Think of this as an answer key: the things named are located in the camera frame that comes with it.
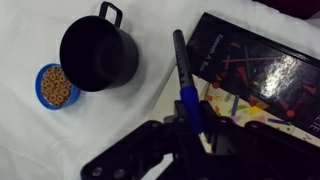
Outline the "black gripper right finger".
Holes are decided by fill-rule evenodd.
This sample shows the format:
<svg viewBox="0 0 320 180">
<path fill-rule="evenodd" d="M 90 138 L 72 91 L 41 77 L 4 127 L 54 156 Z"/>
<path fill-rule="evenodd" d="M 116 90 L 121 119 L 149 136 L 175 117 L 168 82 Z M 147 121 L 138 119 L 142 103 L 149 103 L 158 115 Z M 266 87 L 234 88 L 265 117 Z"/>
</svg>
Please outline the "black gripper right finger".
<svg viewBox="0 0 320 180">
<path fill-rule="evenodd" d="M 212 153 L 240 180 L 320 180 L 320 148 L 258 121 L 243 127 L 200 102 Z"/>
</svg>

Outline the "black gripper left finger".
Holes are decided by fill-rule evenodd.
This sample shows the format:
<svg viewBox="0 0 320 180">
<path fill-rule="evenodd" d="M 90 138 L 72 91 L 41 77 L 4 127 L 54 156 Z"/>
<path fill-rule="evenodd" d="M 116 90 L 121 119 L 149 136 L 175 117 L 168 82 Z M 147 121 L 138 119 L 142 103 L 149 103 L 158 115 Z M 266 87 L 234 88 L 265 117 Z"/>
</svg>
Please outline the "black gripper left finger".
<svg viewBox="0 0 320 180">
<path fill-rule="evenodd" d="M 158 180 L 196 180 L 199 169 L 191 154 L 199 152 L 188 146 L 198 140 L 185 105 L 175 101 L 174 108 L 164 123 L 149 120 L 93 158 L 82 168 L 81 180 L 141 180 L 169 154 L 173 162 Z"/>
</svg>

